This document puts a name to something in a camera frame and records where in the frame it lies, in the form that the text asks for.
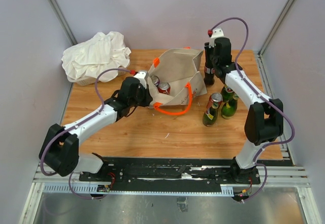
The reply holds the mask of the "glass cola bottle red cap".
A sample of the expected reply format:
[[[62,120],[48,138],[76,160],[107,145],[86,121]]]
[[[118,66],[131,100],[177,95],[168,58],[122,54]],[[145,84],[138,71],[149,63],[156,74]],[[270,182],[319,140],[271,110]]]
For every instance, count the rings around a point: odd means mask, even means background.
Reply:
[[[204,82],[206,86],[214,84],[215,69],[212,64],[211,55],[213,55],[213,48],[209,46],[209,42],[204,44],[205,49],[205,66],[204,66]]]

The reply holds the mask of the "purple soda can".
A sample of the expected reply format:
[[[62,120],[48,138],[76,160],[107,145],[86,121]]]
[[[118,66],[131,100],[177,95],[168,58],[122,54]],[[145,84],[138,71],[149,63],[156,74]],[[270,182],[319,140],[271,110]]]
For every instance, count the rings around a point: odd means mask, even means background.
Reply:
[[[153,85],[158,87],[160,84],[160,79],[156,75],[151,75],[150,78],[152,80]]]

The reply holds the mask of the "red soda can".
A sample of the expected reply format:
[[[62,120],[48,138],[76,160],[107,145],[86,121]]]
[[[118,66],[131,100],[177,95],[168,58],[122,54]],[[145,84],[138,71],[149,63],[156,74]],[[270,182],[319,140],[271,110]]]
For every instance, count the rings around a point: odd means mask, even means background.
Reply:
[[[161,82],[158,85],[159,93],[170,95],[170,90],[171,90],[171,87],[170,87],[170,84],[168,82]]]
[[[207,109],[212,107],[213,104],[215,104],[216,108],[218,109],[220,107],[220,105],[222,104],[222,101],[223,101],[222,94],[217,93],[217,92],[211,94],[208,99]]]

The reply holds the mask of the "white canvas tote bag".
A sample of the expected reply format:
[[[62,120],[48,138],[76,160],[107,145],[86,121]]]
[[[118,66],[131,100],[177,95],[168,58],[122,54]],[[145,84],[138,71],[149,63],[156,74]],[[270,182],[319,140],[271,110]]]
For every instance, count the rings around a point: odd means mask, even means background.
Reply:
[[[187,84],[191,86],[192,97],[195,98],[207,93],[202,74],[200,73],[202,50],[188,48],[174,48],[165,51],[160,57],[154,60],[150,67],[147,80],[149,92],[154,105],[178,106],[188,105],[189,91]],[[160,82],[169,83],[170,94],[162,94],[153,84],[152,76],[157,76]]]

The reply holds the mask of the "green glass bottle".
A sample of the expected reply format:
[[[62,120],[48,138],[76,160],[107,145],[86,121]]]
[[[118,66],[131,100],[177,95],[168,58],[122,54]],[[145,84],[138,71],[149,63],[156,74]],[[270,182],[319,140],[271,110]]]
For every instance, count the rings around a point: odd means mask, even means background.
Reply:
[[[236,99],[226,102],[221,109],[221,116],[225,119],[230,119],[235,115],[237,107],[238,101]]]
[[[216,124],[218,118],[218,109],[219,103],[213,102],[207,105],[206,111],[203,114],[203,125],[207,127],[211,127]]]
[[[234,91],[227,85],[224,85],[220,93],[222,95],[222,101],[224,103],[230,101],[234,95]]]

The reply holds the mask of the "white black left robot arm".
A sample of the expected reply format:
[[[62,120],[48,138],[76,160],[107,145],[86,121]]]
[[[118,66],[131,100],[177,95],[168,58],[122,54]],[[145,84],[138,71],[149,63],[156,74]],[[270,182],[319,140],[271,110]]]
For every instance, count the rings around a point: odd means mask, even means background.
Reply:
[[[41,171],[46,176],[68,176],[74,171],[89,172],[97,181],[109,175],[100,156],[80,155],[79,147],[102,128],[131,115],[131,109],[147,107],[152,102],[147,79],[140,74],[127,77],[121,88],[96,110],[83,118],[61,126],[52,125],[39,153]]]

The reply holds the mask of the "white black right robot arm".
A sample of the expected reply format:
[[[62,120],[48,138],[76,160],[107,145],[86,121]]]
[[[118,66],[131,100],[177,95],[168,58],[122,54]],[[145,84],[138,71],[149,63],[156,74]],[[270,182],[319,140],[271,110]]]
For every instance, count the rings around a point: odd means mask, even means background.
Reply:
[[[208,68],[224,85],[239,96],[248,109],[244,131],[246,142],[233,158],[229,175],[235,183],[253,174],[256,161],[268,144],[283,133],[283,103],[261,92],[246,76],[242,67],[232,61],[229,38],[212,38],[205,43]]]

